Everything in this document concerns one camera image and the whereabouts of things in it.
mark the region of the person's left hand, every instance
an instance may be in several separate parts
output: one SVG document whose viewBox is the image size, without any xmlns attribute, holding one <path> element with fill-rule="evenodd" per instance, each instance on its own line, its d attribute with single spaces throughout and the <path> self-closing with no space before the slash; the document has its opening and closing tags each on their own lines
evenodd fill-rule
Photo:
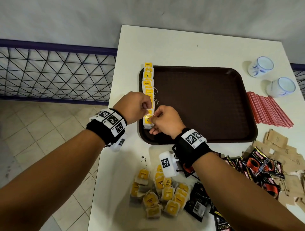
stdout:
<svg viewBox="0 0 305 231">
<path fill-rule="evenodd" d="M 131 124 L 148 114 L 146 109 L 151 107 L 152 103 L 148 95 L 145 95 L 142 92 L 131 91 L 124 95 L 113 106 L 113 109 L 122 114 L 127 121 L 127 124 Z"/>
</svg>

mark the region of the person's right arm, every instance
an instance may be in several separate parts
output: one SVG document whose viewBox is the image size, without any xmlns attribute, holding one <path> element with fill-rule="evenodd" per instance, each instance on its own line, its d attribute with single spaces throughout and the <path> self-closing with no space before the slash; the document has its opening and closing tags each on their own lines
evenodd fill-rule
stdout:
<svg viewBox="0 0 305 231">
<path fill-rule="evenodd" d="M 185 125 L 173 107 L 160 106 L 151 118 L 151 134 L 173 139 Z M 193 163 L 216 208 L 236 230 L 305 230 L 305 224 L 261 187 L 209 152 Z"/>
</svg>

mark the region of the wall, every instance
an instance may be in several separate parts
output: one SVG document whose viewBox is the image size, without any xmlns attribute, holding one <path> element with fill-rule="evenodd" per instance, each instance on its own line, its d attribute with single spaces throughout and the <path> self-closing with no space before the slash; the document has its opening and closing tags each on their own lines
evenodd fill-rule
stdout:
<svg viewBox="0 0 305 231">
<path fill-rule="evenodd" d="M 116 48 L 121 24 L 278 40 L 290 62 L 305 64 L 304 0 L 0 3 L 0 38 Z"/>
</svg>

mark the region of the white and blue cup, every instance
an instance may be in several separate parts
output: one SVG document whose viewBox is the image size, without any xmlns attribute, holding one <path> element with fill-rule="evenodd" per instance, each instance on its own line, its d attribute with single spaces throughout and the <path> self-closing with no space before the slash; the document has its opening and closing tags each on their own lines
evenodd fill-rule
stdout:
<svg viewBox="0 0 305 231">
<path fill-rule="evenodd" d="M 273 68 L 274 64 L 272 60 L 268 57 L 261 56 L 250 64 L 248 67 L 248 73 L 252 77 L 259 77 L 271 71 Z"/>
<path fill-rule="evenodd" d="M 266 88 L 267 94 L 273 98 L 289 95 L 295 90 L 295 83 L 287 77 L 281 77 L 272 81 Z"/>
</svg>

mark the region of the person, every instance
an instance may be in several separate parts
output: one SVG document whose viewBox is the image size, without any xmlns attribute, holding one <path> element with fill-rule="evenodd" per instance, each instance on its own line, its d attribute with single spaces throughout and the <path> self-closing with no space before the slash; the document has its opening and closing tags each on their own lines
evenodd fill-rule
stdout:
<svg viewBox="0 0 305 231">
<path fill-rule="evenodd" d="M 129 92 L 113 107 L 127 124 L 141 119 L 147 108 L 151 108 L 150 98 L 140 92 Z M 163 132 L 176 139 L 186 129 L 170 106 L 159 106 L 154 115 L 151 134 Z M 1 188 L 0 230 L 39 230 L 81 184 L 105 144 L 85 129 Z M 192 166 L 236 231 L 305 230 L 305 224 L 288 209 L 214 153 L 205 153 Z"/>
</svg>

